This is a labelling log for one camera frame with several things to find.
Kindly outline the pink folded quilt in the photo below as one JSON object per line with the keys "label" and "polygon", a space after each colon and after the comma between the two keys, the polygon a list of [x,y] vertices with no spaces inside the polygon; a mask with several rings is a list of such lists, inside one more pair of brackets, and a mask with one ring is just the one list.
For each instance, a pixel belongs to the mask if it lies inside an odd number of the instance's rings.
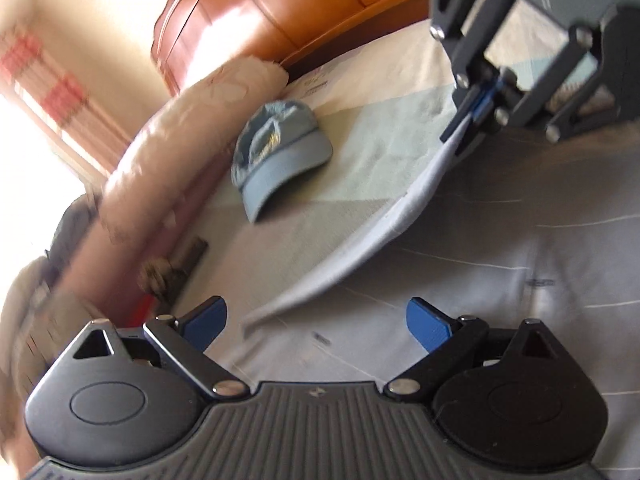
{"label": "pink folded quilt", "polygon": [[168,101],[107,181],[96,220],[58,282],[101,311],[195,179],[232,151],[246,122],[288,83],[277,63],[225,62]]}

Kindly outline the grey cat face cushion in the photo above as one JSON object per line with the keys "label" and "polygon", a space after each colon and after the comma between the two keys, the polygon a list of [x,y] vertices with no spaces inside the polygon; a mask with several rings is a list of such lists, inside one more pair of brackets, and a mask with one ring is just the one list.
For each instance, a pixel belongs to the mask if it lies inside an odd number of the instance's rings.
{"label": "grey cat face cushion", "polygon": [[1,458],[10,479],[24,477],[39,453],[26,430],[24,407],[43,375],[78,332],[103,314],[71,292],[55,290],[46,257],[24,267],[1,311]]}

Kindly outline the light blue baseball cap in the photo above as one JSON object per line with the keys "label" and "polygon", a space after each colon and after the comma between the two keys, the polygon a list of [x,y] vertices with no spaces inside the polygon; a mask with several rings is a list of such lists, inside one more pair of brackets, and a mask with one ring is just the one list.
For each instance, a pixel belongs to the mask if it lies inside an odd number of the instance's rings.
{"label": "light blue baseball cap", "polygon": [[236,140],[231,181],[240,192],[246,218],[256,222],[273,193],[292,179],[326,164],[333,146],[305,103],[263,105]]}

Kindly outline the pastel patchwork bed sheet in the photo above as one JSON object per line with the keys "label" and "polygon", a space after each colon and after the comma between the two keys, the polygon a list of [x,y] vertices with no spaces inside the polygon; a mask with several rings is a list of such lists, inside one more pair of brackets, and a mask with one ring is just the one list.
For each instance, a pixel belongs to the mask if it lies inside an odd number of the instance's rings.
{"label": "pastel patchwork bed sheet", "polygon": [[457,156],[439,140],[454,117],[444,52],[418,23],[329,62],[288,87],[308,104],[333,146],[323,166],[294,178],[249,222],[230,181],[209,200],[194,233],[208,252],[182,294],[186,312],[219,295],[242,314],[270,315],[346,278],[423,214]]}

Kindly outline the light grey pajama shorts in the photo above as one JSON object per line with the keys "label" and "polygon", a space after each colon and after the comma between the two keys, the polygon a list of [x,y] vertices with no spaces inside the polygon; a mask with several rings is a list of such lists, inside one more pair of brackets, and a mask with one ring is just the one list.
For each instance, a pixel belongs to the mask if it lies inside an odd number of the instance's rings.
{"label": "light grey pajama shorts", "polygon": [[596,465],[639,474],[639,126],[550,145],[486,140],[400,237],[323,294],[230,320],[208,355],[262,380],[387,382],[423,356],[405,308],[419,296],[494,327],[540,318],[608,404]]}

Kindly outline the wooden bed headboard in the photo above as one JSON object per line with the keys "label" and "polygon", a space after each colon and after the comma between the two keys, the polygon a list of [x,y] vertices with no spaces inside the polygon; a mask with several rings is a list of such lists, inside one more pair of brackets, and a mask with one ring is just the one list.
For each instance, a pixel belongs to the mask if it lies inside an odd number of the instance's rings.
{"label": "wooden bed headboard", "polygon": [[151,56],[171,93],[238,55],[292,79],[427,18],[428,0],[167,0]]}

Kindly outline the red checked curtain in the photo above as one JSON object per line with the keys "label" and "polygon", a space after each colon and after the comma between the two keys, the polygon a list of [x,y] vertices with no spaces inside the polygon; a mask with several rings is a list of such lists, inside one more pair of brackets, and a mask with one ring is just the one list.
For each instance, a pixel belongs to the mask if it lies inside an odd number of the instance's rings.
{"label": "red checked curtain", "polygon": [[1,80],[83,162],[104,176],[115,170],[126,132],[21,25],[1,34]]}

